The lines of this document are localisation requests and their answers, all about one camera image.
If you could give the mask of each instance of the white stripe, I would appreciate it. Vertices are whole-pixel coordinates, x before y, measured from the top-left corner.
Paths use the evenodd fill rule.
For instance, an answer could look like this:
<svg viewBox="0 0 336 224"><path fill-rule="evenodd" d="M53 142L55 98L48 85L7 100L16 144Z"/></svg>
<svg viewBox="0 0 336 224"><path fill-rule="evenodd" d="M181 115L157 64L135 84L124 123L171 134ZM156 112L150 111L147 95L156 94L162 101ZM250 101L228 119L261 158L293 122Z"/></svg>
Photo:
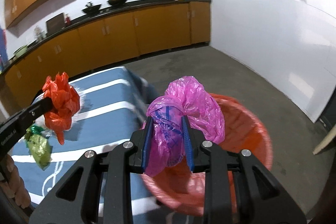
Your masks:
<svg viewBox="0 0 336 224"><path fill-rule="evenodd" d="M148 82L146 79L140 77L141 82L142 82L142 97L145 102L147 102L147 88L148 88Z"/></svg>
<svg viewBox="0 0 336 224"><path fill-rule="evenodd" d="M35 204L40 204L43 197L33 193L29 193L31 201ZM149 211L159 209L160 206L156 204L155 197L139 198L132 200L132 213L134 216L147 213ZM98 216L103 216L104 203L99 203Z"/></svg>
<svg viewBox="0 0 336 224"><path fill-rule="evenodd" d="M122 67L115 67L115 68L106 69L106 70L101 70L101 71L97 71L97 72L95 72L95 73L92 73L92 74L90 74L90 75L84 76L84 77L82 77L82 78L78 78L78 79L76 79L76 80L73 80L73 81L69 82L69 84L75 83L75 82L77 82L77 81L86 79L86 78L88 78L88 77L90 77L90 76L98 75L98 74L100 74L100 73L102 73L102 72L109 71L109 70L113 70L113 69L123 69L123 70L126 71L126 68L125 68L124 66L122 66Z"/></svg>
<svg viewBox="0 0 336 224"><path fill-rule="evenodd" d="M117 145L129 141L129 139L122 139L116 142L98 145L95 147L89 147L74 151L65 151L65 152L57 152L51 154L51 161L50 162L58 162L58 161L75 161L78 160L87 150L93 150L97 154L111 151L113 148L115 148ZM15 162L29 162L29 163L35 163L35 160L32 155L14 155L12 156L12 159Z"/></svg>
<svg viewBox="0 0 336 224"><path fill-rule="evenodd" d="M117 110L117 109L121 109L121 108L128 108L131 111L136 113L136 108L134 105L132 105L131 103L127 102L127 101L122 101L122 102L117 102L117 103L113 103L107 106L102 106L93 110L89 110L87 112L83 112L83 113L79 113L77 115L76 120L80 121L80 120L84 120L84 119L88 119L91 117L95 117L107 112L111 112L113 110Z"/></svg>
<svg viewBox="0 0 336 224"><path fill-rule="evenodd" d="M96 90L101 90L101 89L104 89L104 88L108 88L109 86L116 85L116 84L124 84L124 85L130 86L130 83L128 81L126 81L125 79L117 79L117 80L113 80L113 81L105 83L105 84L96 85L96 86L93 86L89 89L86 89L86 90L83 91L83 94L88 94L88 93L96 91Z"/></svg>

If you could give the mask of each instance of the white wall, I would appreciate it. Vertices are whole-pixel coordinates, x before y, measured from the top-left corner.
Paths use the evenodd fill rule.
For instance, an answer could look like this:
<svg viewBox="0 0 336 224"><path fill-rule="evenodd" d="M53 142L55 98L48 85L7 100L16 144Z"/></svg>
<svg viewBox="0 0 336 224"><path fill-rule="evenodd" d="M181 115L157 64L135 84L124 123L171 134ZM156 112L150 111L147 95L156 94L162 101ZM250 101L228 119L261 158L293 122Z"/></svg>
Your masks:
<svg viewBox="0 0 336 224"><path fill-rule="evenodd" d="M211 46L316 121L336 85L336 0L212 0L211 8Z"/></svg>

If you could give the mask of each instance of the pink plastic bag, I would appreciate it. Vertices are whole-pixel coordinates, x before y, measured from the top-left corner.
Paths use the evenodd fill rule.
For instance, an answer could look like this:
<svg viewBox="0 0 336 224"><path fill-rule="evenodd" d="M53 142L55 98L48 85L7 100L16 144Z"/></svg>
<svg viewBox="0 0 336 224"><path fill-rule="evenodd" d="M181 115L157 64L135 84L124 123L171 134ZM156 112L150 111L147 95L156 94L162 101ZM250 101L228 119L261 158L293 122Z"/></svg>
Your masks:
<svg viewBox="0 0 336 224"><path fill-rule="evenodd" d="M190 126L201 130L205 139L214 143L224 140L224 117L217 102L193 76L171 82L165 95L148 107L154 130L151 152L145 173L154 177L166 166L172 167L184 157L182 116L187 115Z"/></svg>

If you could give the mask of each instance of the green plastic bag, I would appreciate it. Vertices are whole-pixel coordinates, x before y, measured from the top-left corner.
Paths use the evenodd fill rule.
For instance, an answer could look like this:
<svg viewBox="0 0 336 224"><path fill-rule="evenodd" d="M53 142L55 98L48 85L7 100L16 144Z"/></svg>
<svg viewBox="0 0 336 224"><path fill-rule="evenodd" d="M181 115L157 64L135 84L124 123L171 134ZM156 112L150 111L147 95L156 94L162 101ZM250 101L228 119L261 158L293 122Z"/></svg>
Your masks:
<svg viewBox="0 0 336 224"><path fill-rule="evenodd" d="M45 170L51 157L51 146L46 138L39 134L32 134L27 141L27 146L37 165Z"/></svg>

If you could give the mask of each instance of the orange plastic bag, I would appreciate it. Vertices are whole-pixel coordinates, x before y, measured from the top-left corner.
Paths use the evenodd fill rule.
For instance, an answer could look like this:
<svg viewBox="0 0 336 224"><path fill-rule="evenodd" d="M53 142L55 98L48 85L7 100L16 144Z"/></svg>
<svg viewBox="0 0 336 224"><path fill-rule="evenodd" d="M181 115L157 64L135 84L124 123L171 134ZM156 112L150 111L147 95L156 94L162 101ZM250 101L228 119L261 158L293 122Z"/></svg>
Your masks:
<svg viewBox="0 0 336 224"><path fill-rule="evenodd" d="M42 88L43 98L50 97L54 108L44 114L45 125L52 129L58 142L64 144L63 131L70 129L71 117L79 111L79 95L73 86L68 83L69 76L64 72L56 75L55 81L48 76Z"/></svg>

